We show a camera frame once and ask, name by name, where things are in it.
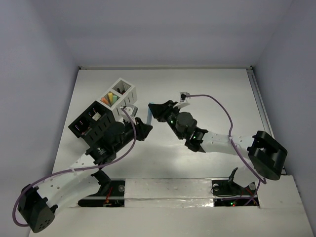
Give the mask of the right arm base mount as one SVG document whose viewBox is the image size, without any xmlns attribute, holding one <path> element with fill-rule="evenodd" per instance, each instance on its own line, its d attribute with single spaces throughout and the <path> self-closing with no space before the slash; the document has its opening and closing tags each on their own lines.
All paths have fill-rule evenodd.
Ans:
<svg viewBox="0 0 316 237">
<path fill-rule="evenodd" d="M 259 200 L 255 194 L 257 186 L 254 182 L 250 183 L 245 188 L 234 182 L 235 168 L 228 179 L 212 180 L 210 192 L 214 196 L 215 207 L 236 207 L 236 206 L 257 206 Z"/>
</svg>

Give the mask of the blue highlighter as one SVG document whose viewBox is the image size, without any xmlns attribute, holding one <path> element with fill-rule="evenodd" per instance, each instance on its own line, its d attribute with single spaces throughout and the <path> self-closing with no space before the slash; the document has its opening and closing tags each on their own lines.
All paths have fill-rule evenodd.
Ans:
<svg viewBox="0 0 316 237">
<path fill-rule="evenodd" d="M 152 124 L 152 119 L 153 119 L 153 115 L 152 115 L 152 112 L 151 112 L 150 107 L 148 106 L 148 112 L 147 112 L 147 121 L 146 121 L 146 124 L 147 124 L 147 125 L 151 125 L 151 124 Z"/>
</svg>

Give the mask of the grey orange-tipped highlighter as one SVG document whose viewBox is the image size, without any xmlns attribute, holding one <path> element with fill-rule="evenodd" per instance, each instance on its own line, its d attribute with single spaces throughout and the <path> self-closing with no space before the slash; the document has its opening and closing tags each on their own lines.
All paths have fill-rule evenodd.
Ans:
<svg viewBox="0 0 316 237">
<path fill-rule="evenodd" d="M 108 104 L 108 103 L 109 103 L 108 100 L 107 100 L 106 98 L 104 98 L 104 97 L 102 97 L 100 101 L 103 102 L 103 103 L 105 103 L 105 104 Z"/>
</svg>

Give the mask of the yellow highlighter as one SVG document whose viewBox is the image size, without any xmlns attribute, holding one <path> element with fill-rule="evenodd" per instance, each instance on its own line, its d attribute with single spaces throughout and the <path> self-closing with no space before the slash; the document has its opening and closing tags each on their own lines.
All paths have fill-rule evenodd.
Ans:
<svg viewBox="0 0 316 237">
<path fill-rule="evenodd" d="M 112 104 L 113 103 L 113 94 L 111 92 L 109 92 L 107 94 L 107 96 L 108 96 L 108 101 L 110 102 L 110 104 Z"/>
</svg>

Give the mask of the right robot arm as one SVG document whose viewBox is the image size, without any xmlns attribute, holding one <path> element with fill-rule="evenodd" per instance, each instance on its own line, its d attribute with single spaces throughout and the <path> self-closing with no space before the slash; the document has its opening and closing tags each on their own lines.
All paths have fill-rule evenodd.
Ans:
<svg viewBox="0 0 316 237">
<path fill-rule="evenodd" d="M 269 133 L 258 130 L 252 136 L 232 136 L 199 128 L 189 112 L 180 111 L 186 105 L 169 100 L 148 107 L 157 121 L 166 122 L 178 139 L 185 140 L 189 150 L 239 156 L 244 166 L 234 169 L 227 181 L 231 193 L 240 193 L 254 181 L 280 179 L 288 151 Z"/>
</svg>

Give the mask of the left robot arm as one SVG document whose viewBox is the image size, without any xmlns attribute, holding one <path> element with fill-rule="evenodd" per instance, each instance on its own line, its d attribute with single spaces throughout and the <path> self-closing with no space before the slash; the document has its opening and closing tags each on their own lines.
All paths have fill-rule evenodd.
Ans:
<svg viewBox="0 0 316 237">
<path fill-rule="evenodd" d="M 98 195 L 107 194 L 111 179 L 102 169 L 126 157 L 152 129 L 138 117 L 126 116 L 122 122 L 112 122 L 68 169 L 44 176 L 21 190 L 11 214 L 13 223 L 39 233 L 70 202 L 90 195 L 90 183 Z"/>
</svg>

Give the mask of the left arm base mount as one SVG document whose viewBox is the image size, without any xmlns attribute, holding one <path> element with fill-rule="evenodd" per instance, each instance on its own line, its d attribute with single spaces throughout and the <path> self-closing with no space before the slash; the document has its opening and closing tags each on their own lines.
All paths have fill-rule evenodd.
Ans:
<svg viewBox="0 0 316 237">
<path fill-rule="evenodd" d="M 78 201 L 79 207 L 124 207 L 125 179 L 111 181 L 109 190 L 101 194 L 89 195 Z"/>
</svg>

